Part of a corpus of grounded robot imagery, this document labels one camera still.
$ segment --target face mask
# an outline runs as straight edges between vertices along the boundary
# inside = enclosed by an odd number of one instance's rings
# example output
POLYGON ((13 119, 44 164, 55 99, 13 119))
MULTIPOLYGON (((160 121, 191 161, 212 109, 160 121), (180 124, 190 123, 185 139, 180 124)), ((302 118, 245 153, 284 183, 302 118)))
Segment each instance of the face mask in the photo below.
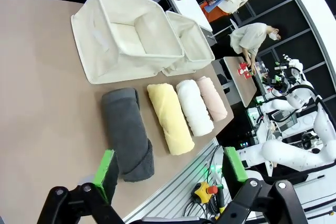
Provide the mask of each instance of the face mask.
POLYGON ((270 33, 268 37, 271 38, 272 40, 278 40, 277 35, 275 33, 270 33))

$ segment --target dark hair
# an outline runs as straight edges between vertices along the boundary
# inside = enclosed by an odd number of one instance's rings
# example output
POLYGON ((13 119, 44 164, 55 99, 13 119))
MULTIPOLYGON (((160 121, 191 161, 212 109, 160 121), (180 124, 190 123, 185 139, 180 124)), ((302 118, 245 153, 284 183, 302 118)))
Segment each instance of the dark hair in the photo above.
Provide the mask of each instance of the dark hair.
POLYGON ((281 36, 281 39, 286 39, 288 37, 288 30, 287 27, 282 24, 274 24, 271 27, 275 29, 279 29, 279 35, 281 36))

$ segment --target bolt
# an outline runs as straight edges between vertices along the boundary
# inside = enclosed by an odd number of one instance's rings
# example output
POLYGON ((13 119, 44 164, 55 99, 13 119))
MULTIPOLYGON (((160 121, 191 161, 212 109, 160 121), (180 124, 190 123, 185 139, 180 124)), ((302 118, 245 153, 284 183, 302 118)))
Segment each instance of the bolt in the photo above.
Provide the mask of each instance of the bolt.
POLYGON ((256 187, 258 185, 258 182, 256 182, 255 180, 252 180, 250 182, 250 185, 252 185, 252 187, 256 187))
POLYGON ((91 191, 91 187, 90 186, 85 186, 84 191, 91 191))
POLYGON ((62 189, 58 189, 58 190, 56 191, 56 194, 57 194, 57 195, 61 195, 62 193, 64 193, 64 191, 63 191, 62 189))
POLYGON ((286 188, 286 184, 284 182, 279 183, 278 185, 281 189, 285 189, 286 188))

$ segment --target large white basket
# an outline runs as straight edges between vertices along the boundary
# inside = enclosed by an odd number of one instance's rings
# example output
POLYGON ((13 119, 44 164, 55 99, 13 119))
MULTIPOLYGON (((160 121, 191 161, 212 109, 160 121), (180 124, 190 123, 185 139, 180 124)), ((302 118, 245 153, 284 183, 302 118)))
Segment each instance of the large white basket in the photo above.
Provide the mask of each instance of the large white basket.
POLYGON ((87 0, 71 24, 92 84, 155 76, 184 57, 163 9, 151 0, 87 0))
POLYGON ((215 60, 215 56, 196 21, 173 12, 166 12, 184 49, 184 58, 162 70, 166 76, 193 73, 215 60))

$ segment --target small white basket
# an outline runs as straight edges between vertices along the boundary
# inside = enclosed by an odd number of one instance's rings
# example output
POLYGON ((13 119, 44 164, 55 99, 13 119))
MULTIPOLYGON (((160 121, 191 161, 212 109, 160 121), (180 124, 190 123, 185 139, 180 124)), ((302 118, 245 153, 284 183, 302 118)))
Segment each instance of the small white basket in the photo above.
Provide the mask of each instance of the small white basket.
POLYGON ((87 0, 71 24, 92 84, 152 77, 184 57, 163 9, 151 0, 87 0))
POLYGON ((184 58, 162 70, 166 76, 194 73, 215 60, 215 56, 197 22, 169 11, 166 12, 166 15, 184 50, 184 58))

